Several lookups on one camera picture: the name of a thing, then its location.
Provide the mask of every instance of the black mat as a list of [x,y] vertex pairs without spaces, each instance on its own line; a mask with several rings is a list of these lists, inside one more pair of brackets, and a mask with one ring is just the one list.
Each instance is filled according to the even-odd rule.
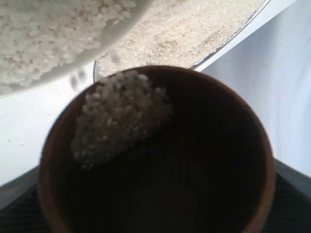
[[[294,170],[287,173],[299,189],[311,187],[311,179]],[[36,189],[33,187],[23,197],[0,212],[0,233],[48,233],[41,214]],[[310,233],[311,198],[303,194],[281,175],[277,175],[276,194],[263,233]]]

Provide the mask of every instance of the uncooked rice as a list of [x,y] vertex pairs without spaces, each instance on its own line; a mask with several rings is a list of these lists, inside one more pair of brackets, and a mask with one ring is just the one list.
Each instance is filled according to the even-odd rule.
[[74,159],[90,169],[149,137],[173,114],[165,88],[136,70],[101,78],[86,94],[72,141]]
[[136,0],[0,0],[0,92],[29,86],[53,67],[98,48],[102,30]]
[[[190,68],[230,39],[266,0],[155,0],[99,60],[100,74],[145,65]],[[116,62],[116,55],[121,58]]]

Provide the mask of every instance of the wooden bowl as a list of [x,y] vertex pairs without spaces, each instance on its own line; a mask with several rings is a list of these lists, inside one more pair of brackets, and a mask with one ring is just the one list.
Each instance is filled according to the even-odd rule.
[[164,86],[175,116],[109,164],[83,171],[70,142],[85,102],[77,96],[43,148],[38,193],[54,233],[257,233],[275,168],[266,132],[234,91],[177,67],[136,68]]

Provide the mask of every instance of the rice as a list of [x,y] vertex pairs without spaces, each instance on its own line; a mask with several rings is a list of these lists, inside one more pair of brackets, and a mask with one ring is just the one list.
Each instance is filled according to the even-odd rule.
[[86,94],[72,141],[74,159],[91,168],[149,137],[173,114],[165,88],[153,87],[136,70],[100,79]]
[[230,39],[265,2],[155,0],[113,54],[99,60],[100,74],[145,65],[190,68]]
[[98,48],[102,30],[136,0],[0,0],[0,92],[29,86],[53,67]]

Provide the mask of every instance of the white bowl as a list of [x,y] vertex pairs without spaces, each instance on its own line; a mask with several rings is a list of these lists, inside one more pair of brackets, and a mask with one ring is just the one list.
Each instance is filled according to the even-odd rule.
[[35,87],[49,84],[57,79],[69,75],[74,70],[82,69],[85,65],[99,58],[106,50],[117,43],[125,36],[142,18],[149,9],[153,0],[137,0],[137,6],[131,9],[131,17],[123,21],[117,21],[113,25],[105,28],[100,36],[101,46],[97,49],[85,50],[75,56],[74,62],[63,66],[54,67],[50,72],[44,73],[37,81],[33,81],[28,87],[19,86],[17,84],[8,85],[12,88],[10,93],[0,92],[0,97],[4,95],[16,94],[17,92],[29,90]]

